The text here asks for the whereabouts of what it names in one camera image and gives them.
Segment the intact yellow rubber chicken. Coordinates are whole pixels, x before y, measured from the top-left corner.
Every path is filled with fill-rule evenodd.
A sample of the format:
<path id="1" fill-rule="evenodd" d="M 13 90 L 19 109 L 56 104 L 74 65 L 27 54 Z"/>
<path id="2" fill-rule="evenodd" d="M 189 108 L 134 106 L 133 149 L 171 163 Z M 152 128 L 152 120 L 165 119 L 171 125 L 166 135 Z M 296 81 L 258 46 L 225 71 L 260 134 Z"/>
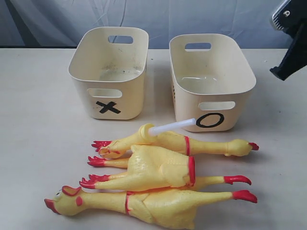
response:
<path id="1" fill-rule="evenodd" d="M 223 154 L 225 156 L 245 156 L 252 150 L 258 150 L 259 146 L 254 142 L 243 139 L 234 139 L 229 142 L 205 142 L 189 137 L 190 154 L 192 156 L 200 153 Z"/>

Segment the headless yellow rubber chicken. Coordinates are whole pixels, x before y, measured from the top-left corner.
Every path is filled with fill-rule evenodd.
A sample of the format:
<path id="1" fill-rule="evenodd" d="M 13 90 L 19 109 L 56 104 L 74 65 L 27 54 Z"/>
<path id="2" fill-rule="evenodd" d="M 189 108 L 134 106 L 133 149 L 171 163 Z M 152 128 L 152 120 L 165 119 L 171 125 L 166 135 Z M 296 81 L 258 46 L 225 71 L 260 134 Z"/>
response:
<path id="1" fill-rule="evenodd" d="M 124 176 L 91 176 L 79 184 L 88 189 L 145 191 L 156 188 L 193 186 L 196 182 L 195 160 L 158 146 L 133 145 Z"/>

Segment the large yellow rubber chicken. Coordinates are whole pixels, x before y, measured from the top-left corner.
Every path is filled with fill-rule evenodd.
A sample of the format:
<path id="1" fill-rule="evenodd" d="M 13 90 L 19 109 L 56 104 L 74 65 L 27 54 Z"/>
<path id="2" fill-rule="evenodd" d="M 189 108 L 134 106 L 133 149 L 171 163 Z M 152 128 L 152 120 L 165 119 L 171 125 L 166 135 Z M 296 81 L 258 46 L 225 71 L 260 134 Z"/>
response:
<path id="1" fill-rule="evenodd" d="M 257 203 L 257 197 L 249 190 L 234 192 L 201 192 L 212 184 L 232 184 L 251 180 L 242 175 L 200 176 L 193 187 L 159 188 L 142 192 L 87 193 L 80 187 L 63 186 L 53 199 L 45 199 L 45 205 L 54 213 L 74 216 L 87 209 L 105 209 L 123 213 L 149 224 L 168 229 L 192 230 L 197 208 L 202 205 L 226 201 L 245 200 Z"/>

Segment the rubber chicken with white tube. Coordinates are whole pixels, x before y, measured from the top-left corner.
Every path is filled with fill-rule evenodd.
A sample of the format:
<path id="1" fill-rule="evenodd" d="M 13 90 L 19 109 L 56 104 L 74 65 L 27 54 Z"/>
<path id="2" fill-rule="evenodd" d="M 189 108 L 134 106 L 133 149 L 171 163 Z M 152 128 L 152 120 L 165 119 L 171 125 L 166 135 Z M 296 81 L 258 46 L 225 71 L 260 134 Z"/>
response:
<path id="1" fill-rule="evenodd" d="M 190 154 L 189 137 L 173 132 L 174 129 L 196 124 L 196 119 L 191 118 L 163 126 L 153 124 L 142 125 L 138 131 L 128 137 L 113 141 L 94 141 L 92 147 L 103 158 L 116 159 L 131 149 L 132 145 L 159 146 L 176 151 L 184 155 Z"/>

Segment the cream bin marked O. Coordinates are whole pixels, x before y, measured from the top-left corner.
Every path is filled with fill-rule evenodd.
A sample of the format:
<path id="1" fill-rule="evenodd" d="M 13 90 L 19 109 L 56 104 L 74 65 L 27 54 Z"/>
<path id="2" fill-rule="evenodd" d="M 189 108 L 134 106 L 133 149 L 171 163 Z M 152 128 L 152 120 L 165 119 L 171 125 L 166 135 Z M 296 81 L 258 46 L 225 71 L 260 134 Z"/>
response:
<path id="1" fill-rule="evenodd" d="M 183 34 L 169 42 L 175 118 L 189 132 L 231 129 L 256 85 L 236 41 L 223 34 Z"/>

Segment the cream bin marked X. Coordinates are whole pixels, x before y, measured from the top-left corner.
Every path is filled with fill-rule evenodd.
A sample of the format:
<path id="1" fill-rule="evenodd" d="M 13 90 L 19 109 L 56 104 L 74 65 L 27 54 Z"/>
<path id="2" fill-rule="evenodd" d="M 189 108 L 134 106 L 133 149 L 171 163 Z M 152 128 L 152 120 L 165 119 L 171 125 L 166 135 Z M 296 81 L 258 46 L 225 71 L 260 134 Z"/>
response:
<path id="1" fill-rule="evenodd" d="M 91 117 L 129 120 L 141 113 L 148 45 L 148 33 L 135 27 L 97 27 L 83 36 L 68 71 Z"/>

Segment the grey backdrop curtain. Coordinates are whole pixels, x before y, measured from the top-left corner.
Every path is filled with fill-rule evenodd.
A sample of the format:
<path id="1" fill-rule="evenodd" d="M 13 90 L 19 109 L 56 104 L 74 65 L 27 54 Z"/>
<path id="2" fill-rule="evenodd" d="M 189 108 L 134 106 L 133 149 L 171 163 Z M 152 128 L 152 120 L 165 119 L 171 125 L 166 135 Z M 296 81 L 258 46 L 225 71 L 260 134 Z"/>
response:
<path id="1" fill-rule="evenodd" d="M 100 26 L 138 27 L 151 49 L 181 34 L 219 33 L 241 48 L 287 48 L 290 36 L 270 24 L 277 0 L 3 0 L 1 46 L 76 46 Z"/>

